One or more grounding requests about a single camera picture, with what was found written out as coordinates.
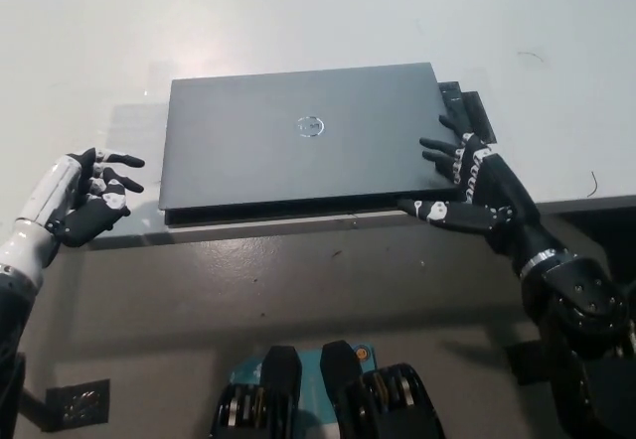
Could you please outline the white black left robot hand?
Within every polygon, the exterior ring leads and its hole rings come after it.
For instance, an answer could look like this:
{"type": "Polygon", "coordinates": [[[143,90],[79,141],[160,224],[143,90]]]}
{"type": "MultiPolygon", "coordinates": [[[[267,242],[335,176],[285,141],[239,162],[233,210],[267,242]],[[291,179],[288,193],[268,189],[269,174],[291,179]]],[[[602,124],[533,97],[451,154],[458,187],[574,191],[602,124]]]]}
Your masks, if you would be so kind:
{"type": "Polygon", "coordinates": [[[108,149],[89,148],[59,158],[41,179],[19,215],[68,247],[80,247],[130,215],[126,195],[143,186],[114,171],[121,164],[142,168],[145,161],[108,149]]]}

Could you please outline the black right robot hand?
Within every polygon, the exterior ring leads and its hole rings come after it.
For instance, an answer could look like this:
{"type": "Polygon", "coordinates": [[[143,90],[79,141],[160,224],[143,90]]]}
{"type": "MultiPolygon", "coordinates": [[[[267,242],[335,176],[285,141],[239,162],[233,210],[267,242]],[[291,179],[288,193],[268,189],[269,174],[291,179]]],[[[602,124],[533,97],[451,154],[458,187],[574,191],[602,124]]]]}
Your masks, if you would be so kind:
{"type": "Polygon", "coordinates": [[[422,157],[458,189],[455,201],[401,199],[398,208],[433,226],[483,236],[507,256],[519,277],[544,262],[567,258],[566,247],[542,225],[530,194],[495,146],[456,120],[439,122],[457,138],[454,144],[421,138],[422,157]]]}

